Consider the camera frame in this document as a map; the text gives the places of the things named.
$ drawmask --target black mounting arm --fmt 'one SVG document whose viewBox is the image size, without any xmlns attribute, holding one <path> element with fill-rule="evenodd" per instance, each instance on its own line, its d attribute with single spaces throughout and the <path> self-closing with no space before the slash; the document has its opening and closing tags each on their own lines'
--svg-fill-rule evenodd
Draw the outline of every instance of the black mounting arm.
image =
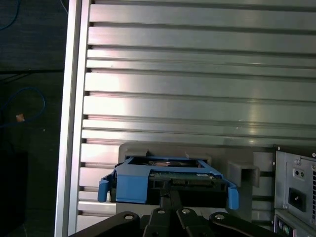
<svg viewBox="0 0 316 237">
<path fill-rule="evenodd" d="M 190 208 L 183 208 L 177 191 L 162 189 L 160 207 L 150 216 L 121 212 L 72 237 L 279 237 L 278 234 L 225 212 L 206 220 Z"/>
</svg>

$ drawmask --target bolt head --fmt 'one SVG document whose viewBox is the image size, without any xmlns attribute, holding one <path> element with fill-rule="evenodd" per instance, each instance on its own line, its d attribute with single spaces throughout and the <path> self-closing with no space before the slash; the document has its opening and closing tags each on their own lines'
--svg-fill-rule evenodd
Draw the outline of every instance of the bolt head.
<svg viewBox="0 0 316 237">
<path fill-rule="evenodd" d="M 217 215 L 215 216 L 215 218 L 216 218 L 217 220 L 224 220 L 224 219 L 225 219 L 225 216 L 223 216 L 223 215 L 221 215 L 221 214 L 217 214 Z"/>
<path fill-rule="evenodd" d="M 126 220 L 131 220 L 131 219 L 133 219 L 133 216 L 132 216 L 132 215 L 126 215 L 126 216 L 125 216 L 125 219 L 126 219 Z"/>
<path fill-rule="evenodd" d="M 190 210 L 188 210 L 188 209 L 183 209 L 183 210 L 182 210 L 182 213 L 183 213 L 183 214 L 189 214 L 189 213 L 190 213 Z"/>
</svg>

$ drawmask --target blue plastic tab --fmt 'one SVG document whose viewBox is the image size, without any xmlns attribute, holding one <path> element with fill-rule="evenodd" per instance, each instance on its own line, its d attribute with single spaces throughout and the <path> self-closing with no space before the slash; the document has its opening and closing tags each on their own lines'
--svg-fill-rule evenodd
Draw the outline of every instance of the blue plastic tab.
<svg viewBox="0 0 316 237">
<path fill-rule="evenodd" d="M 109 191 L 109 181 L 101 179 L 99 182 L 98 202 L 106 202 Z"/>
<path fill-rule="evenodd" d="M 112 185 L 114 173 L 115 173 L 115 170 L 111 174 L 103 177 L 100 180 L 99 191 L 98 191 L 98 202 L 106 202 L 107 201 L 107 195 L 108 195 L 108 191 L 110 190 L 111 185 Z"/>
<path fill-rule="evenodd" d="M 228 187 L 228 208 L 237 210 L 239 208 L 239 194 L 237 187 Z"/>
</svg>

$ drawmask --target dark floor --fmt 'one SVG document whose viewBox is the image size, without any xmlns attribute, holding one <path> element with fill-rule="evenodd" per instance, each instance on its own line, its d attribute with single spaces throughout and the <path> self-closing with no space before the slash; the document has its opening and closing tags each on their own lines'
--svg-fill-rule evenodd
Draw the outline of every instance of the dark floor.
<svg viewBox="0 0 316 237">
<path fill-rule="evenodd" d="M 14 16 L 16 1 L 0 4 L 0 28 Z M 0 31 L 0 72 L 7 70 L 62 69 L 66 48 L 67 14 L 59 0 L 22 0 L 16 22 Z M 63 73 L 33 74 L 3 84 L 0 104 L 13 92 L 37 87 L 46 98 L 46 109 L 37 120 L 4 128 L 3 140 L 17 151 L 28 153 L 28 192 L 25 229 L 28 237 L 54 233 L 56 181 L 61 117 Z M 34 92 L 24 91 L 3 111 L 5 122 L 35 115 L 42 106 Z M 26 236 L 23 226 L 9 236 Z"/>
</svg>

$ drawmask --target cable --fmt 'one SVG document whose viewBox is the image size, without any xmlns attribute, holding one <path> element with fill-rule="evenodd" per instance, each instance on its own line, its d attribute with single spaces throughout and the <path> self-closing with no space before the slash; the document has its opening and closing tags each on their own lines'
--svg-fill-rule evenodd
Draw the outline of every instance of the cable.
<svg viewBox="0 0 316 237">
<path fill-rule="evenodd" d="M 24 88 L 19 89 L 18 91 L 16 91 L 15 93 L 13 93 L 13 94 L 9 97 L 9 99 L 4 103 L 4 105 L 1 106 L 0 111 L 3 111 L 3 110 L 7 107 L 7 105 L 10 103 L 10 101 L 11 101 L 12 99 L 14 99 L 19 93 L 21 93 L 22 91 L 25 91 L 25 90 L 34 90 L 34 91 L 36 91 L 36 92 L 41 96 L 41 99 L 42 99 L 42 101 L 43 101 L 43 107 L 42 107 L 42 109 L 40 110 L 40 112 L 39 112 L 37 115 L 35 115 L 35 116 L 31 117 L 31 118 L 27 118 L 27 119 L 25 119 L 23 122 L 11 122 L 11 123 L 6 123 L 6 124 L 3 124 L 3 125 L 0 125 L 0 128 L 15 126 L 15 125 L 18 125 L 18 124 L 20 124 L 20 123 L 31 122 L 31 121 L 37 119 L 39 116 L 41 116 L 42 113 L 44 112 L 44 110 L 45 110 L 45 108 L 46 108 L 46 100 L 45 100 L 45 97 L 44 97 L 43 93 L 42 93 L 40 90 L 38 90 L 36 87 L 24 87 Z"/>
<path fill-rule="evenodd" d="M 26 232 L 26 228 L 24 224 L 23 224 L 23 229 L 24 229 L 25 237 L 28 237 L 28 233 Z"/>
<path fill-rule="evenodd" d="M 65 5 L 64 5 L 63 0 L 59 0 L 59 1 L 60 1 L 61 5 L 63 6 L 64 10 L 66 11 L 66 13 L 67 13 L 67 15 L 68 15 L 68 10 L 67 10 L 67 8 L 66 8 Z"/>
<path fill-rule="evenodd" d="M 22 76 L 20 76 L 20 77 L 18 77 L 18 78 L 14 78 L 14 77 L 18 76 L 18 74 L 17 74 L 17 75 L 10 76 L 10 77 L 7 77 L 7 78 L 3 78 L 3 79 L 0 80 L 0 85 L 9 84 L 9 83 L 11 83 L 11 82 L 14 82 L 14 81 L 16 81 L 16 80 L 22 79 L 22 78 L 27 77 L 27 76 L 29 76 L 29 75 L 31 75 L 31 73 L 26 74 L 26 75 L 22 75 Z"/>
<path fill-rule="evenodd" d="M 21 3 L 21 0 L 17 0 L 17 2 L 16 2 L 15 15 L 14 15 L 12 21 L 11 21 L 10 23 L 8 23 L 6 26 L 1 27 L 1 28 L 0 28 L 0 31 L 6 29 L 6 28 L 8 28 L 8 27 L 10 27 L 10 26 L 15 22 L 16 18 L 18 17 L 18 14 L 19 14 L 20 3 Z"/>
<path fill-rule="evenodd" d="M 13 75 L 13 76 L 9 76 L 9 77 L 6 77 L 6 78 L 1 78 L 1 79 L 0 79 L 0 82 L 1 82 L 1 81 L 5 81 L 5 80 L 8 80 L 8 79 L 13 78 L 13 77 L 16 77 L 17 75 L 18 75 L 18 74 Z"/>
</svg>

